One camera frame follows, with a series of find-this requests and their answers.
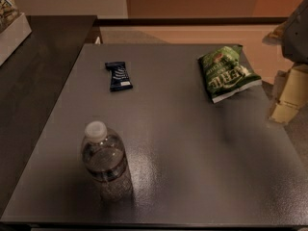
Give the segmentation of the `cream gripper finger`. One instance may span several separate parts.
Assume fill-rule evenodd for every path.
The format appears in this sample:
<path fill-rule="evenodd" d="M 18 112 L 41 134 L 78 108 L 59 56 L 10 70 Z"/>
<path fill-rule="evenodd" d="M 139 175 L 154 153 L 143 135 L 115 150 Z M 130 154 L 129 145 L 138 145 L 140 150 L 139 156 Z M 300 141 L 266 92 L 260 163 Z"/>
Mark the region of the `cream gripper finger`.
<path fill-rule="evenodd" d="M 275 76 L 269 119 L 288 124 L 308 103 L 308 65 L 294 64 Z"/>

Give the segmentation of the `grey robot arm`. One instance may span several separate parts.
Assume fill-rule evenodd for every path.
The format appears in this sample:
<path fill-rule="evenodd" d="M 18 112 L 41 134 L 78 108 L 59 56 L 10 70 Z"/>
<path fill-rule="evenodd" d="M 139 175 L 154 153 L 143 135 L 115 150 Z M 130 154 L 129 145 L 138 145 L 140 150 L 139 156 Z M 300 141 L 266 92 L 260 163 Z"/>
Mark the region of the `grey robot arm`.
<path fill-rule="evenodd" d="M 263 43 L 280 44 L 283 57 L 294 63 L 287 72 L 277 72 L 269 109 L 270 120 L 288 124 L 308 103 L 308 0 L 269 32 Z"/>

